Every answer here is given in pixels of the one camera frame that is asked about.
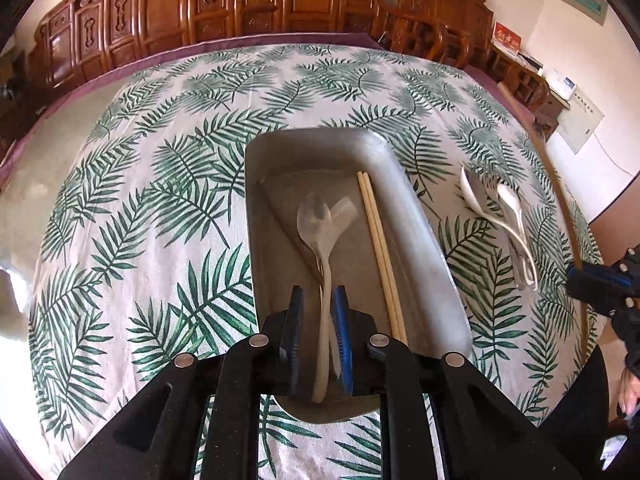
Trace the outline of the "person's right hand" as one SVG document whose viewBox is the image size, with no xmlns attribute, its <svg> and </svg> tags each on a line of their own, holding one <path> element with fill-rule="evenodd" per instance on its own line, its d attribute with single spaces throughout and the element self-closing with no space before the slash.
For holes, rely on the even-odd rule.
<svg viewBox="0 0 640 480">
<path fill-rule="evenodd" d="M 618 407 L 625 415 L 631 415 L 640 399 L 640 379 L 628 368 L 620 375 Z"/>
</svg>

